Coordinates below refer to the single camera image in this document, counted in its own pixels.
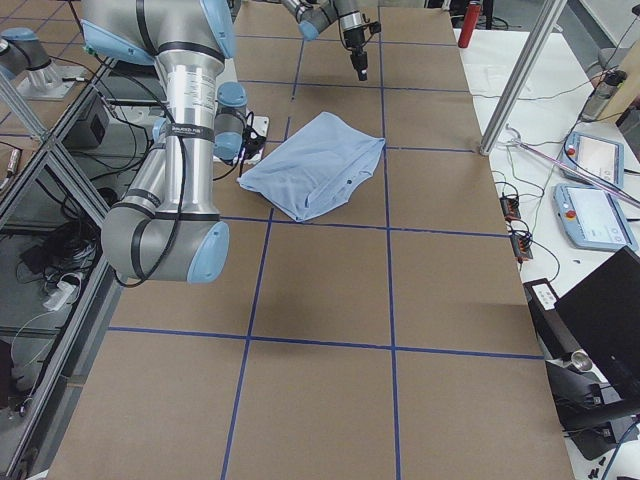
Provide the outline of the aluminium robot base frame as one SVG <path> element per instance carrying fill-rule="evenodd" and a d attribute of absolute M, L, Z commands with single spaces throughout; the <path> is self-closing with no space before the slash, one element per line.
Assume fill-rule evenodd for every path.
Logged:
<path fill-rule="evenodd" d="M 48 469 L 115 309 L 119 288 L 100 246 L 103 189 L 123 193 L 150 149 L 148 127 L 111 96 L 110 62 L 84 57 L 84 89 L 32 160 L 1 213 L 1 475 Z M 69 303 L 43 302 L 60 280 Z"/>

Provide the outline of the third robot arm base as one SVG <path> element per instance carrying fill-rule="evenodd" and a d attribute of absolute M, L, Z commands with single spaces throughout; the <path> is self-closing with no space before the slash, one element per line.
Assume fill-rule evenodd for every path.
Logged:
<path fill-rule="evenodd" d="M 1 32 L 1 75 L 9 81 L 25 74 L 18 93 L 29 100 L 62 100 L 71 88 L 86 79 L 82 66 L 57 64 L 38 36 L 29 28 Z"/>

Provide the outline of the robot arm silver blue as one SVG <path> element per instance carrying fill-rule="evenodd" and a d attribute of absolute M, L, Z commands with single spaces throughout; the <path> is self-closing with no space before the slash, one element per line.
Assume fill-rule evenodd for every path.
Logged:
<path fill-rule="evenodd" d="M 365 46 L 373 35 L 380 32 L 378 21 L 371 22 L 356 1 L 335 0 L 299 1 L 282 0 L 281 4 L 295 18 L 305 41 L 316 40 L 321 33 L 338 23 L 340 42 L 350 54 L 350 60 L 359 81 L 368 78 L 368 55 Z"/>
<path fill-rule="evenodd" d="M 222 272 L 230 230 L 213 202 L 214 162 L 243 149 L 247 95 L 216 83 L 236 52 L 225 1 L 86 1 L 89 49 L 153 66 L 165 100 L 154 148 L 108 212 L 101 245 L 126 287 L 147 280 L 208 283 Z"/>

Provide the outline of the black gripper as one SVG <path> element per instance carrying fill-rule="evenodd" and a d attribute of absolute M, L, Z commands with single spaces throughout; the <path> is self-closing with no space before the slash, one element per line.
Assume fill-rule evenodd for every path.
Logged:
<path fill-rule="evenodd" d="M 350 60 L 359 81 L 368 79 L 368 55 L 364 52 L 366 27 L 355 27 L 342 31 L 344 48 L 350 51 Z"/>
<path fill-rule="evenodd" d="M 245 162 L 248 162 L 256 155 L 259 155 L 265 145 L 265 137 L 257 135 L 252 137 L 251 135 L 243 139 L 243 144 L 239 158 Z"/>

